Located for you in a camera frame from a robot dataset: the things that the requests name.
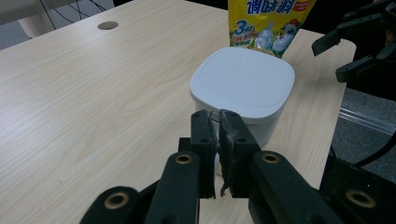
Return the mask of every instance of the wire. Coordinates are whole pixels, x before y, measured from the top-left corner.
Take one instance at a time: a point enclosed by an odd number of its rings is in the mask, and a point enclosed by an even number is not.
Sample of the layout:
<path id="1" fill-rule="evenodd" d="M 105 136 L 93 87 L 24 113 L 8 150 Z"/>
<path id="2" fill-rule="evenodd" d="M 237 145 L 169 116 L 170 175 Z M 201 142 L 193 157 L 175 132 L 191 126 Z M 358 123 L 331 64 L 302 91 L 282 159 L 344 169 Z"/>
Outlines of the wire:
<path id="1" fill-rule="evenodd" d="M 77 8 L 78 8 L 79 19 L 82 20 L 82 18 L 81 18 L 81 11 L 79 10 L 78 0 L 76 0 L 76 4 L 77 4 Z"/>
<path id="2" fill-rule="evenodd" d="M 69 4 L 69 6 L 70 6 L 71 8 L 73 8 L 75 11 L 78 11 L 78 10 L 77 10 L 75 7 L 73 7 L 72 5 Z M 87 15 L 87 14 L 81 12 L 81 11 L 80 11 L 79 13 L 81 13 L 82 15 L 84 15 L 84 16 L 86 16 L 86 17 L 90 17 L 89 15 Z"/>
<path id="3" fill-rule="evenodd" d="M 90 2 L 94 3 L 101 11 L 106 11 L 106 9 L 104 7 L 102 7 L 101 5 L 93 2 L 93 0 L 90 0 Z"/>
<path id="4" fill-rule="evenodd" d="M 56 10 L 56 8 L 53 9 L 53 10 L 55 10 L 55 11 L 56 11 L 62 18 L 64 18 L 65 20 L 69 21 L 70 23 L 74 23 L 73 21 L 68 20 L 64 15 L 62 15 L 58 10 Z"/>
<path id="5" fill-rule="evenodd" d="M 43 1 L 42 1 L 42 0 L 40 0 L 40 3 L 41 3 L 41 6 L 43 6 L 44 10 L 46 11 L 46 14 L 47 14 L 47 16 L 49 17 L 49 21 L 50 21 L 50 23 L 51 23 L 51 24 L 52 24 L 52 26 L 53 26 L 53 29 L 54 29 L 54 30 L 56 30 L 56 27 L 55 27 L 55 25 L 53 24 L 53 21 L 52 21 L 52 19 L 50 18 L 50 14 L 48 13 L 48 11 L 47 11 L 46 7 L 44 6 L 44 3 L 43 3 Z"/>
<path id="6" fill-rule="evenodd" d="M 381 158 L 382 156 L 384 156 L 385 154 L 387 154 L 391 149 L 393 149 L 394 146 L 396 146 L 396 131 L 393 134 L 393 136 L 389 139 L 389 141 L 382 148 L 380 148 L 376 153 L 367 157 L 364 160 L 356 162 L 355 165 L 356 166 L 367 165 L 368 163 L 375 161 L 375 160 Z"/>

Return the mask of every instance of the white box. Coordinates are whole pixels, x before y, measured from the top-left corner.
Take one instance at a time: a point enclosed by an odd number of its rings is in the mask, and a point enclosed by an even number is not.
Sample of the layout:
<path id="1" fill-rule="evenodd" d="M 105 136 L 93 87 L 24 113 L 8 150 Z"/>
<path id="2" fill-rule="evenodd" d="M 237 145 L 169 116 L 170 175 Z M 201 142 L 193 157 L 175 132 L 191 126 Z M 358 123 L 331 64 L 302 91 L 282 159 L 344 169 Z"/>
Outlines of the white box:
<path id="1" fill-rule="evenodd" d="M 263 147 L 274 132 L 293 83 L 294 70 L 285 61 L 232 47 L 217 50 L 198 67 L 191 78 L 190 94 L 195 110 L 213 111 L 216 122 L 221 109 L 238 113 Z"/>

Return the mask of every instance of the wooden table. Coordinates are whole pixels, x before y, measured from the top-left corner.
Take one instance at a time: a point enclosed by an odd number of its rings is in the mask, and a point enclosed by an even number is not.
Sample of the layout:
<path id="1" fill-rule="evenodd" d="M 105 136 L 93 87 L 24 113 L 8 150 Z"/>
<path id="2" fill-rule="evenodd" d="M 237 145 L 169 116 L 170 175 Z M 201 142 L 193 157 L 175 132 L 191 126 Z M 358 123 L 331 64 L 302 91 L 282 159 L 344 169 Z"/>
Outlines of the wooden table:
<path id="1" fill-rule="evenodd" d="M 119 26 L 100 30 L 98 24 Z M 318 57 L 301 30 L 284 55 L 295 85 L 266 149 L 311 186 L 322 177 L 355 46 Z M 106 189 L 160 178 L 190 136 L 189 81 L 228 47 L 227 11 L 141 0 L 0 51 L 0 223 L 78 223 Z M 201 200 L 201 223 L 249 223 L 246 200 Z"/>

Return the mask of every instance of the snack bag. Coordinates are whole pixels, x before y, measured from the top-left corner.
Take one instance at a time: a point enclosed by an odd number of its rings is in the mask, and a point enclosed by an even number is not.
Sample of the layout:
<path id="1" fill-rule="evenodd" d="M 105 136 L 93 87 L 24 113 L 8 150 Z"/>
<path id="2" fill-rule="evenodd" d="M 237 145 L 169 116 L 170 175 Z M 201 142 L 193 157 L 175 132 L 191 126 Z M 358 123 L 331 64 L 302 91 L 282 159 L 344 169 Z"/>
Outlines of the snack bag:
<path id="1" fill-rule="evenodd" d="M 230 46 L 278 58 L 303 25 L 316 0 L 228 0 Z"/>

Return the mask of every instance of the gray carpet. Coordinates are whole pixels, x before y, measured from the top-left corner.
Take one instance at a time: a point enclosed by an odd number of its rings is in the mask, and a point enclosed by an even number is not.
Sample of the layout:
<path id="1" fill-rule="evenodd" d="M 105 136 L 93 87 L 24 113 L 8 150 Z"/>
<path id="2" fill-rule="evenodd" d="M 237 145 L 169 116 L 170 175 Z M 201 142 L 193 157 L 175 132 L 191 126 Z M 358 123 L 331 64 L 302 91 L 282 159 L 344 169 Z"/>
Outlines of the gray carpet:
<path id="1" fill-rule="evenodd" d="M 106 9 L 114 7 L 111 0 L 95 0 L 94 2 Z M 80 20 L 79 13 L 72 7 L 77 8 L 76 3 L 71 4 L 71 6 L 57 8 L 62 16 L 54 10 L 49 12 L 57 29 L 71 22 Z M 97 5 L 88 0 L 79 1 L 79 7 L 80 11 L 87 16 L 101 12 Z M 81 18 L 87 18 L 86 15 L 82 14 Z M 29 37 L 24 33 L 17 21 L 0 25 L 0 49 L 14 46 L 28 39 Z M 391 124 L 396 123 L 395 102 L 374 97 L 359 91 L 346 89 L 342 107 L 351 111 L 367 114 L 377 119 L 382 119 Z M 389 139 L 389 134 L 381 133 L 351 122 L 350 120 L 339 118 L 332 140 L 332 146 L 338 158 L 353 163 L 371 155 L 381 148 Z M 383 158 L 363 168 L 396 183 L 395 159 L 396 148 Z"/>

